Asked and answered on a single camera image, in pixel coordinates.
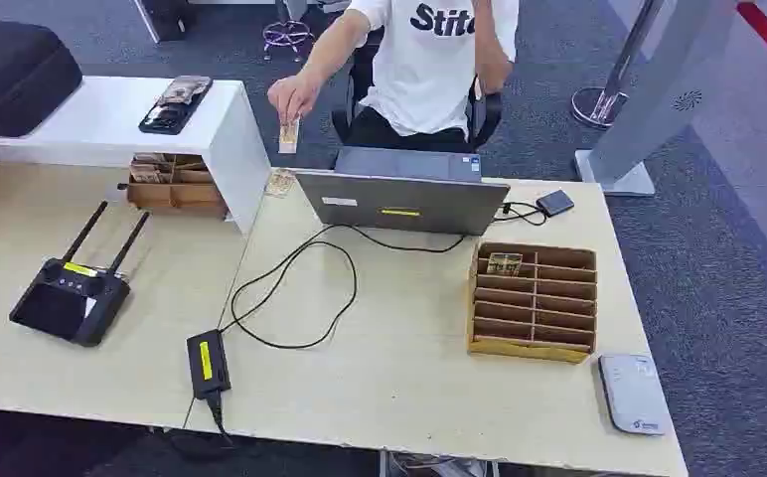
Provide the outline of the person's left hand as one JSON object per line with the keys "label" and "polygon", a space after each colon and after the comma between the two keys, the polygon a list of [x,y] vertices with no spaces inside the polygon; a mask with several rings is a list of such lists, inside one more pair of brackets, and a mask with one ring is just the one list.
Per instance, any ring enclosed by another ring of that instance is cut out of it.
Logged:
{"label": "person's left hand", "polygon": [[475,67],[478,83],[484,95],[499,93],[513,70],[513,64],[503,52],[497,55],[479,52],[476,55]]}

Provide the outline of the person's right hand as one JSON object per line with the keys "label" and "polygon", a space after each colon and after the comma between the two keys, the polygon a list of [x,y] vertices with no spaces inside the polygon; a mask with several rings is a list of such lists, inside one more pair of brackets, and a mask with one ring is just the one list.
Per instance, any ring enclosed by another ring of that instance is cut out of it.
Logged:
{"label": "person's right hand", "polygon": [[277,80],[268,90],[267,98],[275,108],[282,126],[307,115],[313,108],[323,80],[310,72]]}

